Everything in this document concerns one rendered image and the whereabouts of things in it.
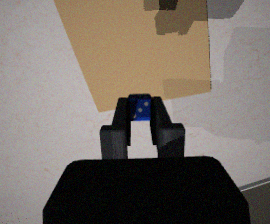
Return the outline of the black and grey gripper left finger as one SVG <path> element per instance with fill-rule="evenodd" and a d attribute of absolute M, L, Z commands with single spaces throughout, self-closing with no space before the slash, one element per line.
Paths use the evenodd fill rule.
<path fill-rule="evenodd" d="M 102 159 L 128 159 L 127 146 L 131 145 L 128 97 L 118 98 L 112 125 L 102 125 L 99 133 Z"/>

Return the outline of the blue die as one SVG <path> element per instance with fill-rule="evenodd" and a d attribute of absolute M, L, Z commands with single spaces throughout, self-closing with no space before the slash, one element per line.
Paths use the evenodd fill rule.
<path fill-rule="evenodd" d="M 129 94 L 130 121 L 150 121 L 150 94 Z"/>

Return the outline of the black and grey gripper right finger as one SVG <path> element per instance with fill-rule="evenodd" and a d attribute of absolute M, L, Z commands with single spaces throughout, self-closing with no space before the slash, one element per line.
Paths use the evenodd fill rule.
<path fill-rule="evenodd" d="M 184 157 L 185 128 L 182 123 L 172 123 L 160 96 L 150 100 L 150 130 L 152 144 L 156 145 L 158 158 Z"/>

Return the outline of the tan flat mat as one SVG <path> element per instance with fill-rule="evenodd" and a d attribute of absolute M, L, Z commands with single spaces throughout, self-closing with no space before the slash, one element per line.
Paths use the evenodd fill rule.
<path fill-rule="evenodd" d="M 98 112 L 211 92 L 206 0 L 54 0 Z"/>

